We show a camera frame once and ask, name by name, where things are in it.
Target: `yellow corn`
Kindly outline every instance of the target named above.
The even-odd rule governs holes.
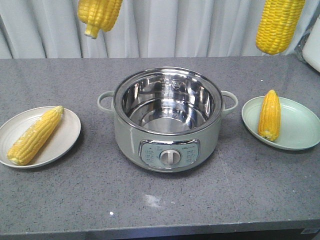
[[[279,97],[275,90],[271,89],[262,102],[258,134],[273,142],[279,137],[281,120],[281,107]]]
[[[79,0],[78,17],[86,24],[84,34],[96,39],[98,32],[110,31],[118,18],[122,0]]]
[[[56,106],[46,111],[13,144],[7,152],[7,158],[17,165],[28,164],[52,134],[63,112],[63,106]]]
[[[266,0],[255,44],[262,52],[275,55],[289,46],[305,0]]]

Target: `stainless steel inner pot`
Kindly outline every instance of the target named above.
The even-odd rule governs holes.
[[[183,135],[214,123],[223,109],[221,91],[203,75],[178,67],[144,70],[114,92],[114,108],[131,126],[162,135]]]

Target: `white stain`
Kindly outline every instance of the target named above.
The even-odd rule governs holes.
[[[150,194],[145,194],[144,195],[144,200],[145,203],[149,206],[149,207],[153,207],[153,208],[160,208],[160,201],[161,199],[159,197],[150,195]]]

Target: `granite countertop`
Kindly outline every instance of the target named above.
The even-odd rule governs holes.
[[[115,141],[98,96],[127,76],[161,67],[203,74],[234,93],[201,165],[145,170]],[[0,164],[0,239],[125,239],[320,228],[320,144],[287,151],[249,133],[241,108],[269,89],[320,116],[320,74],[291,56],[0,60],[0,125],[42,106],[63,105],[81,121],[69,152],[38,168]]]

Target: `plate rim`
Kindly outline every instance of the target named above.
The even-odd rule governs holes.
[[[55,108],[55,107],[56,106],[39,106],[39,107],[31,108],[31,109],[25,110],[23,112],[20,112],[20,113],[16,114],[15,116],[11,117],[4,124],[2,124],[0,126],[0,131],[10,121],[13,121],[15,118],[18,118],[19,116],[21,116],[23,114],[26,114],[26,113],[32,112],[32,111],[36,111],[36,110],[39,110],[39,109],[48,109],[49,110],[49,109],[52,109],[52,108]],[[7,163],[7,162],[3,161],[1,158],[0,158],[0,163],[2,163],[3,165],[6,165],[8,167],[15,168],[15,169],[34,169],[34,168],[39,168],[39,167],[42,167],[44,165],[50,164],[50,163],[58,160],[59,158],[61,158],[64,154],[66,154],[73,147],[73,145],[76,143],[77,139],[79,138],[82,126],[81,126],[81,121],[80,121],[78,115],[75,114],[72,110],[70,110],[70,109],[68,109],[66,107],[63,107],[63,111],[67,111],[69,114],[71,114],[74,117],[74,119],[76,119],[77,132],[76,132],[76,135],[75,135],[76,137],[74,137],[73,143],[62,154],[58,154],[56,157],[51,158],[51,159],[49,159],[47,161],[39,162],[39,163],[36,163],[36,164],[31,164],[31,165],[28,165],[28,164],[27,165],[16,165],[14,163],[11,164],[11,163]]]
[[[260,140],[261,142],[271,146],[271,147],[274,147],[274,148],[277,148],[277,149],[282,149],[282,150],[288,150],[288,151],[301,151],[301,150],[306,150],[306,149],[309,149],[309,148],[312,148],[314,146],[316,146],[317,144],[320,143],[320,138],[318,139],[318,141],[312,145],[309,145],[309,146],[306,146],[306,147],[300,147],[300,148],[296,148],[296,147],[291,147],[291,146],[286,146],[286,145],[280,145],[280,144],[277,144],[275,142],[272,142],[272,141],[269,141],[265,138],[263,138],[262,136],[258,135],[258,133],[256,133],[253,129],[251,129],[248,124],[246,123],[245,121],[245,118],[244,118],[244,110],[247,106],[247,104],[249,104],[250,102],[253,102],[254,100],[257,100],[257,99],[263,99],[265,96],[257,96],[257,97],[254,97],[254,98],[251,98],[249,99],[247,102],[245,102],[245,104],[242,106],[242,109],[241,109],[241,118],[242,118],[242,121],[245,125],[245,127],[249,130],[249,132],[254,136],[256,137],[258,140]],[[308,107],[304,106],[303,104],[297,102],[297,101],[294,101],[294,100],[291,100],[289,98],[286,98],[286,97],[282,97],[282,96],[279,96],[279,99],[282,99],[282,100],[286,100],[286,101],[289,101],[291,103],[294,103],[294,104],[297,104],[301,107],[303,107],[304,109],[306,109],[309,113],[311,113],[319,122],[320,124],[320,118],[313,112],[311,111]]]

